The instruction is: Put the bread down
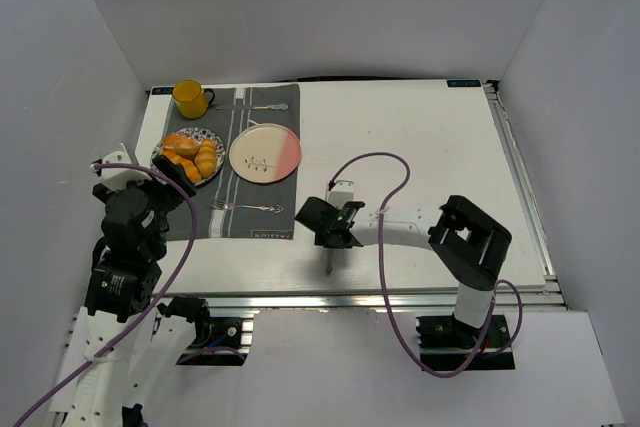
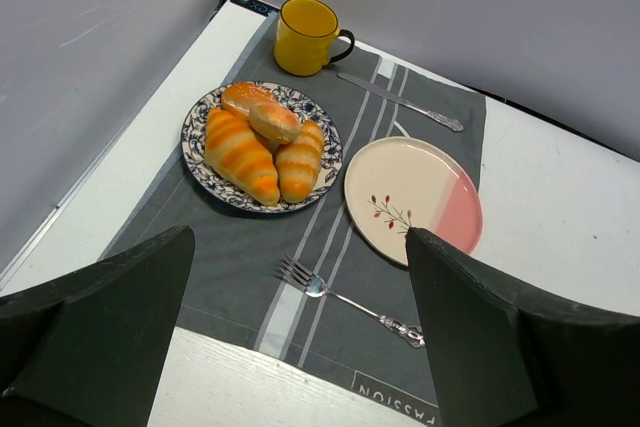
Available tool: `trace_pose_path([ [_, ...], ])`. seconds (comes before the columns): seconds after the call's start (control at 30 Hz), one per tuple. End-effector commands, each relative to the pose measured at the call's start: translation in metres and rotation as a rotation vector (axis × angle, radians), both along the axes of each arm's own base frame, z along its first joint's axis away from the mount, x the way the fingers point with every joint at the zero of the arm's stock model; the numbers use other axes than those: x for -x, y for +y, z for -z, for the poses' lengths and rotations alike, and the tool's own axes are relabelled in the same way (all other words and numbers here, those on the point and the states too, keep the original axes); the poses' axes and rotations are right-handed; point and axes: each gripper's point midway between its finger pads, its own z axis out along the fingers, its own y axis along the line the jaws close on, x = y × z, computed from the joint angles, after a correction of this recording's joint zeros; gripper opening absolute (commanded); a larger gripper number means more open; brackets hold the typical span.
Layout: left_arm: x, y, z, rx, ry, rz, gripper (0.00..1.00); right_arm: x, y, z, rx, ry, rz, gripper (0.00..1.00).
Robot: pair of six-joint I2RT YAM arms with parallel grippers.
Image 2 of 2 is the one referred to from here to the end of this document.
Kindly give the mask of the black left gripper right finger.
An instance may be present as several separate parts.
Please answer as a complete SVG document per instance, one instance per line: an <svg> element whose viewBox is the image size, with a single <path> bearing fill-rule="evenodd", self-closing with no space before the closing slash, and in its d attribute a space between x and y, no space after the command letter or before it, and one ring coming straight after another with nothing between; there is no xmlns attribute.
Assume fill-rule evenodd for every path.
<svg viewBox="0 0 640 427"><path fill-rule="evenodd" d="M635 426L639 320L569 300L412 228L408 271L446 426Z"/></svg>

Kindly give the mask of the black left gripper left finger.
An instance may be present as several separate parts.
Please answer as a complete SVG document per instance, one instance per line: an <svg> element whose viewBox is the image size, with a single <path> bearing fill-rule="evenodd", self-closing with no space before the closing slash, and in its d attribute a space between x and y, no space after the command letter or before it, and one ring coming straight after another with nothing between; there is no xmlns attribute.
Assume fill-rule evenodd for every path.
<svg viewBox="0 0 640 427"><path fill-rule="evenodd" d="M2 425L146 425L194 251L176 226L3 296Z"/></svg>

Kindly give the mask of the round bread bun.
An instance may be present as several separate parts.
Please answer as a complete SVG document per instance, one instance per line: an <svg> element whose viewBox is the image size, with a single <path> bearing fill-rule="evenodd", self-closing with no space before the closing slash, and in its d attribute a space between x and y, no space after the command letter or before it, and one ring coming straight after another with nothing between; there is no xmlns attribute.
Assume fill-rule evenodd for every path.
<svg viewBox="0 0 640 427"><path fill-rule="evenodd" d="M249 110L249 123L260 135L278 144L289 144L302 130L299 117L275 101L259 101Z"/></svg>

